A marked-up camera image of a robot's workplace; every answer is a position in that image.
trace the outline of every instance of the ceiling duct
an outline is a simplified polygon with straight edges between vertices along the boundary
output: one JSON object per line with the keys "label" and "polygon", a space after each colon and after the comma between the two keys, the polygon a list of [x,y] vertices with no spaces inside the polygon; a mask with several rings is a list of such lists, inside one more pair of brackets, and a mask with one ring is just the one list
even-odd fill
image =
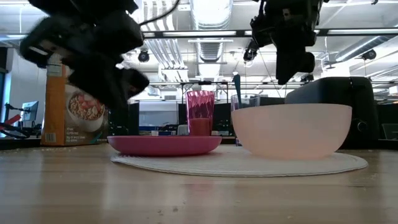
{"label": "ceiling duct", "polygon": [[[387,27],[398,27],[398,21],[394,21]],[[345,62],[349,59],[355,58],[363,53],[366,53],[373,48],[395,38],[396,35],[365,37],[359,42],[347,47],[335,55],[336,62]]]}
{"label": "ceiling duct", "polygon": [[[192,23],[195,30],[227,29],[231,19],[233,0],[190,0]],[[223,55],[224,43],[199,42],[198,62],[219,62]],[[215,77],[220,72],[219,64],[198,65],[199,73]]]}

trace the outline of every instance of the white ceiling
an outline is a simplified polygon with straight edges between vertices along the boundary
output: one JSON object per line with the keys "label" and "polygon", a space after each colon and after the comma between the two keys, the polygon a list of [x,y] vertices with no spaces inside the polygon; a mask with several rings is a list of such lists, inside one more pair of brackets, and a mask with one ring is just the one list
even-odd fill
{"label": "white ceiling", "polygon": [[[183,0],[182,4],[187,4],[188,0]],[[344,5],[340,4],[338,7],[331,4],[339,4],[349,2],[359,3],[365,2],[363,5]],[[0,0],[0,34],[17,34],[28,32],[35,23],[45,16],[40,10],[30,6],[21,4],[11,4],[12,1]],[[390,27],[394,21],[398,24],[398,4],[384,4],[383,0],[379,0],[379,3],[375,6],[370,4],[370,1],[365,0],[347,0],[347,1],[336,1],[331,0],[329,4],[324,4],[321,11],[321,19],[319,28],[360,28],[360,27]],[[250,29],[249,22],[258,12],[258,3],[250,0],[238,0],[234,1],[233,12],[231,21],[229,24],[230,29]],[[178,30],[192,30],[190,11],[176,11],[173,14],[174,26]],[[364,37],[319,37],[317,43],[313,47],[309,47],[307,50],[313,52],[315,55],[321,55],[322,53],[337,53],[350,45],[355,44]],[[242,60],[235,60],[229,52],[237,52],[238,55],[242,52],[249,42],[246,38],[233,39],[232,43],[226,43],[224,48],[223,61],[226,65],[221,66],[221,75],[227,77],[229,80],[234,70],[237,70],[240,74],[245,74],[245,67],[243,66]],[[178,39],[178,46],[183,55],[185,65],[188,67],[188,76],[194,78],[197,74],[197,62],[195,56],[194,44],[188,43],[187,39]],[[371,63],[368,62],[366,69],[364,69],[363,61],[352,59],[349,64],[351,75],[371,74],[380,70],[387,70],[396,64],[397,55],[392,54],[388,57],[384,55],[398,51],[398,39],[394,38],[385,44],[382,44],[375,48],[378,57]],[[263,80],[269,80],[269,75],[275,75],[275,47],[267,46],[261,49],[263,59],[258,55],[254,60],[253,66],[246,69],[246,75],[248,81],[259,82]],[[147,63],[139,63],[136,59],[136,67],[139,70],[147,72],[149,76],[153,74],[153,81],[157,81],[158,63],[154,57],[151,57]],[[324,71],[322,68],[321,60],[317,60],[317,67],[314,71],[315,75],[321,75]],[[389,74],[389,76],[382,77],[380,80],[393,80],[398,79],[398,73]]]}

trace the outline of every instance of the wooden tabletop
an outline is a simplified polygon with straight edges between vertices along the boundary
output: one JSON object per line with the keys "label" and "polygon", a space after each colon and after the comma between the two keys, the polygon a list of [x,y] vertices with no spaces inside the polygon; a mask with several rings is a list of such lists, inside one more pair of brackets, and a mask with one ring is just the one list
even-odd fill
{"label": "wooden tabletop", "polygon": [[398,223],[398,152],[345,151],[369,167],[313,177],[163,174],[107,145],[0,151],[0,223]]}

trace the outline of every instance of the white placemat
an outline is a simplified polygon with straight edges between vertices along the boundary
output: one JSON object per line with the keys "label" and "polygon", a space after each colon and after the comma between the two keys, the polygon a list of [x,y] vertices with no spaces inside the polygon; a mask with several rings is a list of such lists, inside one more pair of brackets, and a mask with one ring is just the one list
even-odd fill
{"label": "white placemat", "polygon": [[283,177],[336,174],[368,166],[364,159],[342,153],[317,161],[274,161],[252,156],[241,147],[220,146],[190,157],[134,157],[115,155],[113,162],[159,172],[217,177]]}

